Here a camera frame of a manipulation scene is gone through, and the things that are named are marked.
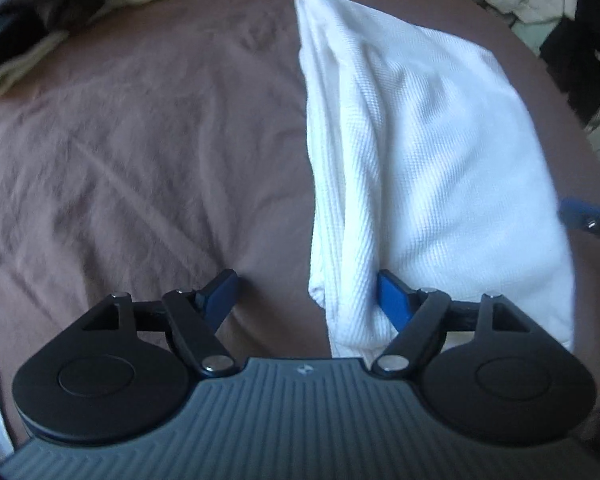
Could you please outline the hanging black garment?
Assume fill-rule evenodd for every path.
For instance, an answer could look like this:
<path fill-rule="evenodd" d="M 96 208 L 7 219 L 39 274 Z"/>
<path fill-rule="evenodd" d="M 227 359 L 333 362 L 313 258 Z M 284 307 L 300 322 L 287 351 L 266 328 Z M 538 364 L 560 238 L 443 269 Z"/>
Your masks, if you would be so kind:
<path fill-rule="evenodd" d="M 576 17 L 560 20 L 540 58 L 580 122 L 589 122 L 600 107 L 600 0 L 578 0 Z"/>

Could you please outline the white waffle pajama top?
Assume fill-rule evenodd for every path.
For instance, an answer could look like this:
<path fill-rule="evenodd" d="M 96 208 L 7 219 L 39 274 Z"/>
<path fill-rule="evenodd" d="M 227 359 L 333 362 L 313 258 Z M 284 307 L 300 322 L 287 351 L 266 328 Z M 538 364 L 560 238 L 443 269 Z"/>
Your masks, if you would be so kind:
<path fill-rule="evenodd" d="M 512 300 L 574 344 L 574 271 L 527 107 L 494 55 L 350 0 L 294 0 L 315 212 L 309 294 L 332 355 L 396 334 L 380 270 Z"/>

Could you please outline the mauve bed sheet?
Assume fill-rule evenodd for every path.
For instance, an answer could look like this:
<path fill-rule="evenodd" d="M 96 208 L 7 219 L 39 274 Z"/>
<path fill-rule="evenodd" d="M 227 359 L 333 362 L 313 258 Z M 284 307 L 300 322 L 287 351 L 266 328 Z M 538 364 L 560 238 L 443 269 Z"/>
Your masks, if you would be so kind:
<path fill-rule="evenodd" d="M 469 0 L 353 0 L 490 50 L 562 196 L 600 163 L 541 62 Z M 313 180 L 294 0 L 161 0 L 101 18 L 0 99 L 0 404 L 18 368 L 110 292 L 153 300 L 225 268 L 247 356 L 324 358 L 308 293 Z"/>

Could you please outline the mint green hanging garment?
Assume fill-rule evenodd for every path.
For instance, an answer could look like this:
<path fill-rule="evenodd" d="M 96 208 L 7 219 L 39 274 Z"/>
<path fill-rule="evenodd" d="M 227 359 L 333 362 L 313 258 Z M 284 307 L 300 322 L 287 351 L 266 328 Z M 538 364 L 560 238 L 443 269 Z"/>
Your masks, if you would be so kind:
<path fill-rule="evenodd" d="M 516 21 L 510 29 L 538 58 L 541 54 L 542 45 L 545 44 L 545 41 L 559 23 L 559 18 L 542 23 Z"/>

